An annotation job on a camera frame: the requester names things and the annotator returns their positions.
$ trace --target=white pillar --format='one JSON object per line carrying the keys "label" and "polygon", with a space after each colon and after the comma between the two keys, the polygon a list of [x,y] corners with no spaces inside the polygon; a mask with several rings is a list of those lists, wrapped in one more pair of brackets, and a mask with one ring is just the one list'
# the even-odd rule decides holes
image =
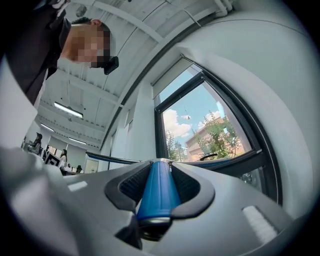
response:
{"label": "white pillar", "polygon": [[136,99],[128,159],[151,160],[156,158],[155,105],[153,88],[142,81]]}
{"label": "white pillar", "polygon": [[[103,144],[103,147],[101,148],[101,151],[100,151],[101,155],[110,156],[111,138],[112,138],[112,134],[109,133],[108,137],[106,138],[106,140]],[[108,164],[109,164],[109,162],[107,162],[107,161],[99,160],[98,172],[108,170]]]}
{"label": "white pillar", "polygon": [[[128,116],[128,110],[122,109],[119,114],[119,122],[116,128],[116,132],[114,135],[114,142],[112,143],[112,151],[111,156],[115,158],[125,158],[126,155],[126,140],[127,140],[127,134],[128,134],[128,125],[126,125]],[[110,163],[110,170],[115,168],[123,167],[124,165],[122,163]]]}

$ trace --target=cloud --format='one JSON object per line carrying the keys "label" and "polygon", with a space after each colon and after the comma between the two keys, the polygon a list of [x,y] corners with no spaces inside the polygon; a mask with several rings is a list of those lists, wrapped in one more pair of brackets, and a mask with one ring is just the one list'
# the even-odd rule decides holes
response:
{"label": "cloud", "polygon": [[163,113],[164,128],[166,131],[170,131],[174,137],[188,136],[188,131],[191,129],[190,124],[179,123],[177,111],[168,109]]}
{"label": "cloud", "polygon": [[183,119],[185,120],[190,120],[191,119],[191,116],[190,115],[182,115],[181,116]]}
{"label": "cloud", "polygon": [[[215,119],[219,118],[220,117],[220,113],[219,111],[216,111],[216,112],[213,112],[213,116]],[[212,121],[213,120],[213,117],[211,116],[210,113],[206,114],[205,117],[209,120],[209,121]],[[198,129],[202,129],[203,127],[205,127],[205,124],[203,122],[199,122],[198,123]]]}
{"label": "cloud", "polygon": [[187,137],[190,133],[189,132],[186,132],[185,134],[181,135],[181,137]]}

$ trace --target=ceiling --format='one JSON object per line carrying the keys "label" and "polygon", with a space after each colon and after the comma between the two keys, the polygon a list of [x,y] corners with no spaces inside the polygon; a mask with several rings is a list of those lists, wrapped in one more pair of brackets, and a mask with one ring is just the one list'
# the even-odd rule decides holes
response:
{"label": "ceiling", "polygon": [[[111,120],[123,107],[121,102],[138,75],[164,46],[194,23],[182,9],[195,20],[220,12],[216,4],[220,0],[170,2],[73,0],[66,8],[66,17],[70,21],[78,19],[77,9],[85,5],[84,16],[107,24],[115,36],[119,68],[104,75],[101,68],[59,59],[58,71],[46,81],[36,120],[54,129],[59,137],[71,137],[100,150]],[[54,102],[83,113],[83,119],[57,109]]]}

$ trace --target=white wall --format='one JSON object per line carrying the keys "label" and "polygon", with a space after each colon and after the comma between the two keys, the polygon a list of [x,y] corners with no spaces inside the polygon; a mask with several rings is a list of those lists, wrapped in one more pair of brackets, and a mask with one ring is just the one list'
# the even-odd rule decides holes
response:
{"label": "white wall", "polygon": [[[253,10],[245,9],[248,2]],[[285,6],[264,0],[240,3],[240,11],[177,47],[225,80],[256,113],[277,155],[283,207],[298,217],[319,192],[319,58]]]}
{"label": "white wall", "polygon": [[77,166],[81,166],[82,169],[85,169],[86,162],[86,150],[84,148],[80,148],[78,146],[74,146],[68,144],[67,147],[67,162],[70,163],[72,167],[77,168]]}
{"label": "white wall", "polygon": [[[128,122],[128,113],[134,109],[133,121]],[[142,80],[122,108],[100,151],[101,155],[130,160],[149,160],[156,158],[155,113],[153,88]],[[120,163],[110,163],[109,169],[123,167]],[[107,161],[99,161],[98,172],[108,169]]]}
{"label": "white wall", "polygon": [[[117,123],[117,128],[114,136],[114,142],[112,143],[112,151],[111,156],[115,158],[125,158],[126,155],[126,140],[128,134],[128,125],[126,125],[127,116],[129,110],[124,108],[121,110],[119,114],[119,121]],[[111,162],[109,169],[115,169],[123,167],[124,165],[121,163]]]}
{"label": "white wall", "polygon": [[[110,155],[110,149],[111,149],[111,133],[108,135],[108,137],[106,138],[104,145],[100,151],[100,155],[104,155],[104,156],[109,156]],[[108,170],[108,164],[109,162],[107,161],[102,161],[99,160],[99,165],[98,165],[98,172],[101,171],[106,171]]]}
{"label": "white wall", "polygon": [[55,137],[52,137],[48,144],[49,144],[49,146],[51,146],[57,150],[60,150],[60,151],[63,151],[65,149],[67,149],[67,147],[68,147],[68,143],[66,143],[65,141],[62,141],[58,138],[55,138]]}

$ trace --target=black window frame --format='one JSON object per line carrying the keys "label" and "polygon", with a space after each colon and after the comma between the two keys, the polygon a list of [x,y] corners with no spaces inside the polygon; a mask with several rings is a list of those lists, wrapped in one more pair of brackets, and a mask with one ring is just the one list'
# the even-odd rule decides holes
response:
{"label": "black window frame", "polygon": [[249,140],[252,150],[222,164],[211,164],[214,163],[215,160],[185,162],[184,164],[205,168],[207,170],[228,174],[234,177],[240,177],[245,173],[249,173],[259,167],[263,167],[263,171],[259,170],[258,172],[262,192],[279,205],[282,205],[283,194],[278,161],[270,139],[268,138],[261,122],[248,104],[221,78],[194,61],[188,58],[185,59],[198,66],[202,71],[184,83],[163,102],[160,102],[159,95],[155,97],[154,124],[156,157],[169,158],[163,112],[196,87],[206,82],[218,93],[230,108]]}

